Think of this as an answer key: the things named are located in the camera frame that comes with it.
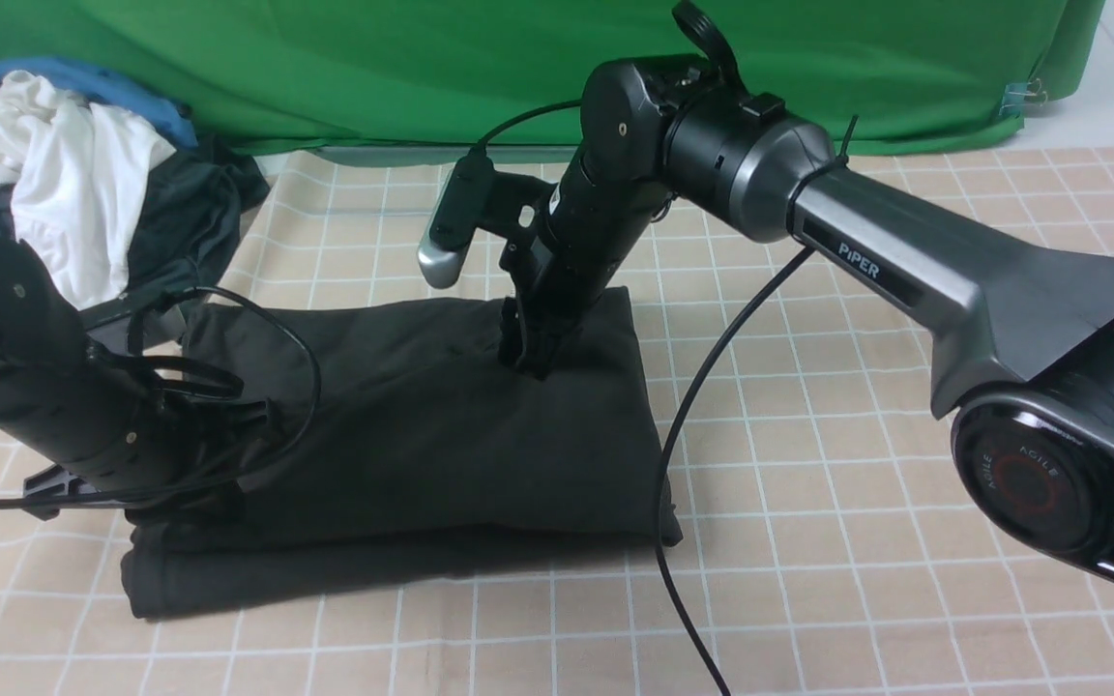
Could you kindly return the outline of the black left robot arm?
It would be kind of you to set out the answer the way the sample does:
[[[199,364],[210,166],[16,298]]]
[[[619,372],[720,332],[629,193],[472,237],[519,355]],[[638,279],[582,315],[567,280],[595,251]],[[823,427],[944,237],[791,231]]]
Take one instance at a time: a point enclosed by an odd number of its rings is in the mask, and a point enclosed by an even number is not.
[[[0,431],[49,462],[0,509],[234,506],[252,459],[282,440],[276,406],[207,362],[141,354],[141,334],[131,318],[129,351],[105,347],[40,256],[0,238]]]

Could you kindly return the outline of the gray black right robot arm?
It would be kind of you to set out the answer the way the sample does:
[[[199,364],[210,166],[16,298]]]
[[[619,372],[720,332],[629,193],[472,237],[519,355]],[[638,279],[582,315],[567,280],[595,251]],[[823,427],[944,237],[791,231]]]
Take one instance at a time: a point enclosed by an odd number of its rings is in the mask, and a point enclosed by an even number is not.
[[[1005,533],[1114,584],[1114,257],[1043,249],[850,171],[825,130],[749,94],[697,6],[698,53],[615,59],[582,144],[504,269],[504,363],[541,374],[672,197],[761,244],[791,235],[931,334],[931,411]]]

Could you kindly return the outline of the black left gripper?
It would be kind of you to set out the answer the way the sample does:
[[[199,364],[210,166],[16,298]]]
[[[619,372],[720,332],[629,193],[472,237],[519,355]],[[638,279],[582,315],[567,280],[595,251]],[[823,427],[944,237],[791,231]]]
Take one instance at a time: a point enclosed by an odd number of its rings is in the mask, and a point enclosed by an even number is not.
[[[260,442],[278,440],[278,406],[246,400],[240,376],[189,357],[85,357],[74,370],[26,367],[23,441],[50,465],[25,481],[26,509],[124,504],[162,518],[228,503]]]

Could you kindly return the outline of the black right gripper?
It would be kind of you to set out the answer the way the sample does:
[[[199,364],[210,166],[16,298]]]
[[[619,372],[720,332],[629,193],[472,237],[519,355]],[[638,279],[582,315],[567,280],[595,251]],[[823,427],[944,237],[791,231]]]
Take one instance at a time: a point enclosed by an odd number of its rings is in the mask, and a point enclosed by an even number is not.
[[[529,234],[504,252],[514,297],[501,304],[498,362],[547,379],[670,194],[649,173],[633,175],[580,146]]]

